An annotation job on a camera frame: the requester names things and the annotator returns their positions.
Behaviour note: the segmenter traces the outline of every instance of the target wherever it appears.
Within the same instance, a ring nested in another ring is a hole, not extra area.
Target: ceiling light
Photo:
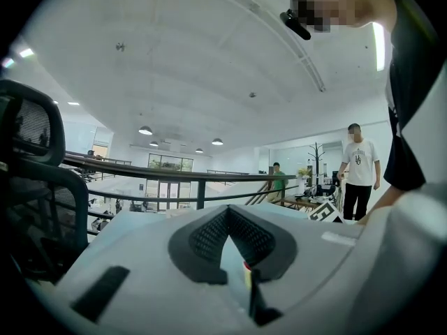
[[[144,135],[152,135],[152,131],[149,126],[142,126],[138,132]]]
[[[14,64],[14,60],[13,59],[4,59],[3,62],[1,62],[1,65],[4,68],[10,67],[12,64]]]
[[[222,142],[222,139],[219,139],[218,137],[212,141],[213,145],[224,145],[224,142]]]
[[[373,22],[372,28],[374,29],[374,37],[376,39],[377,71],[379,72],[385,68],[385,35],[380,24]]]
[[[31,56],[33,54],[34,54],[34,52],[32,51],[31,48],[27,48],[26,50],[23,50],[20,52],[20,56],[22,56],[23,58]]]

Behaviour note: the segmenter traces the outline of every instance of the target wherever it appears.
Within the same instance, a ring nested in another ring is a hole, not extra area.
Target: black rubber pad
[[[129,274],[124,267],[111,267],[73,305],[74,311],[96,322]]]

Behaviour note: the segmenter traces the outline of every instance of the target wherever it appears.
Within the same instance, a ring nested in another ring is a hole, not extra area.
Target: white ceiling
[[[333,93],[381,88],[385,77],[376,72],[370,25],[303,41],[279,19],[288,1],[46,0],[23,31],[36,53],[27,63],[131,144],[149,142],[137,132],[142,125],[154,131],[151,140],[187,152],[280,141],[280,133],[263,140],[261,130],[275,125],[270,111],[280,119],[306,105],[309,114],[315,101],[319,115],[332,115]],[[11,72],[23,77],[30,68]],[[210,145],[215,137],[223,147]]]

